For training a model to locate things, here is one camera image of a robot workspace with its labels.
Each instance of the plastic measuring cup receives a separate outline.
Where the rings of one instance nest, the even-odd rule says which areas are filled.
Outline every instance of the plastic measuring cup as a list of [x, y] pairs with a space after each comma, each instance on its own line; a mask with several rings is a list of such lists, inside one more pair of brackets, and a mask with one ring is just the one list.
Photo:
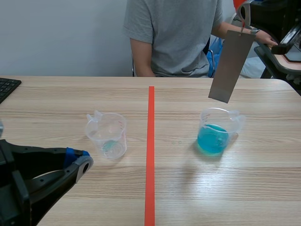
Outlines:
[[94, 111], [94, 117], [87, 114], [86, 135], [98, 152], [107, 159], [117, 159], [127, 150], [126, 119], [116, 113]]
[[230, 140], [239, 133], [246, 121], [239, 111], [208, 108], [201, 113], [198, 144], [208, 153], [218, 154], [228, 146]]

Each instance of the measuring cup with blue liquid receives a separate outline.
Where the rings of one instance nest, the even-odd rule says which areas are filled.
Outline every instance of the measuring cup with blue liquid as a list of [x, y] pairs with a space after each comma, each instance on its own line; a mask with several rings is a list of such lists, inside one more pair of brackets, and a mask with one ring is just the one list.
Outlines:
[[239, 111], [208, 108], [201, 113], [198, 145], [208, 154], [221, 154], [241, 131], [246, 117]]

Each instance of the white wall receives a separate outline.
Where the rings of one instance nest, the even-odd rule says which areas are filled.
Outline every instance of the white wall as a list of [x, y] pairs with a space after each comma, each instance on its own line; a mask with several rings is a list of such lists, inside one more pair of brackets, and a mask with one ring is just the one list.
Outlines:
[[0, 0], [0, 75], [131, 76], [126, 2]]

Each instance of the chair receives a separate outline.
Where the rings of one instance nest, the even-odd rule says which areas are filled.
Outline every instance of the chair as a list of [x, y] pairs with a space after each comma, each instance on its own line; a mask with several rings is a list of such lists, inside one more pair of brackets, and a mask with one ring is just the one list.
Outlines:
[[[212, 65], [213, 65], [213, 73], [212, 73], [212, 77], [215, 74], [215, 62], [214, 62], [214, 53], [212, 50], [209, 49], [210, 46], [210, 38], [205, 46], [205, 48], [203, 49], [203, 52], [205, 53], [205, 55], [207, 56], [207, 53], [210, 52], [212, 55]], [[134, 58], [133, 58], [133, 54], [132, 54], [132, 76], [135, 77], [135, 65], [134, 65]]]

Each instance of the person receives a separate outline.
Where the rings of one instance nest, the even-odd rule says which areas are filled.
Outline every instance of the person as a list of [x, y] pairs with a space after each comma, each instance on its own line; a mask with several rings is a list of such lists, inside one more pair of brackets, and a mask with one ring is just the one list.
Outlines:
[[[224, 39], [228, 30], [240, 32], [222, 21], [222, 0], [128, 0], [123, 27], [141, 77], [207, 75], [209, 62], [202, 50], [211, 34]], [[256, 38], [276, 45], [264, 31]]]

